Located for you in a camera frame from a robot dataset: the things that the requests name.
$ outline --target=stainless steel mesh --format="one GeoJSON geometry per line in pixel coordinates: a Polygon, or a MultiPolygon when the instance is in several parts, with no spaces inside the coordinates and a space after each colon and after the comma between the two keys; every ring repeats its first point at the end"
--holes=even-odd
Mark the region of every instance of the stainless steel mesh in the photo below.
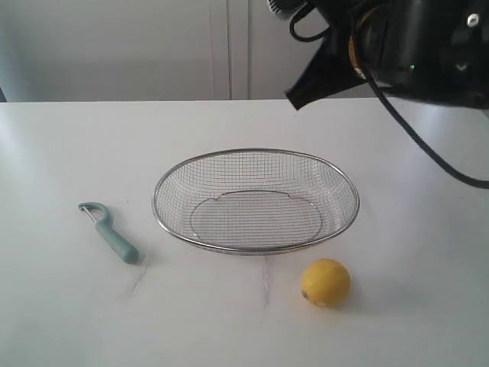
{"type": "Polygon", "coordinates": [[[153,197],[172,235],[218,252],[270,255],[329,239],[358,213],[358,192],[334,165],[292,151],[241,149],[189,159],[153,197]]]}

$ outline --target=wire mesh basket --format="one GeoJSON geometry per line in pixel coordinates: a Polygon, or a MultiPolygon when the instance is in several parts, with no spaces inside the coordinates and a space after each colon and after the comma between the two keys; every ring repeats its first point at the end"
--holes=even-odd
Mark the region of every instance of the wire mesh basket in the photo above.
{"type": "Polygon", "coordinates": [[[350,179],[321,158],[239,149],[184,161],[158,182],[157,221],[200,248],[234,255],[291,252],[345,231],[358,214],[350,179]]]}

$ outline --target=vegetable peeler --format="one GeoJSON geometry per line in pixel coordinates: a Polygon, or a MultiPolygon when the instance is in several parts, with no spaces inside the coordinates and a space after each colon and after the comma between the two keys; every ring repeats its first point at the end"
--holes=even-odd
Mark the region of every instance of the vegetable peeler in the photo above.
{"type": "Polygon", "coordinates": [[[78,208],[85,212],[92,220],[95,229],[103,239],[112,247],[115,253],[127,264],[135,264],[139,260],[139,251],[131,245],[126,239],[112,229],[112,216],[107,207],[101,203],[81,203],[78,208]],[[99,210],[102,212],[102,218],[97,220],[90,210],[99,210]]]}

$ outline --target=lemon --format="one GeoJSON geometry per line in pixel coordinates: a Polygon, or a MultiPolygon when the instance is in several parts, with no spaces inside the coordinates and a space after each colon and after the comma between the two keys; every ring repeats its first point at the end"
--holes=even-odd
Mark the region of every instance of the lemon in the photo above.
{"type": "Polygon", "coordinates": [[[348,295],[350,274],[332,258],[313,262],[300,279],[302,294],[312,304],[320,307],[335,306],[348,295]]]}

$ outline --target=teal peeler handle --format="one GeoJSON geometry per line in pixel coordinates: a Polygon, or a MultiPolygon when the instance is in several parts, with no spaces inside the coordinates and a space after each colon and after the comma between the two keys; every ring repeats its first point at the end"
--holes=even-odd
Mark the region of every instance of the teal peeler handle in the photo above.
{"type": "Polygon", "coordinates": [[[102,218],[95,223],[95,228],[103,239],[112,247],[114,252],[128,264],[135,264],[139,260],[139,251],[131,245],[124,237],[119,235],[111,227],[111,214],[107,207],[101,203],[82,203],[78,207],[87,209],[97,209],[102,211],[102,218]]]}

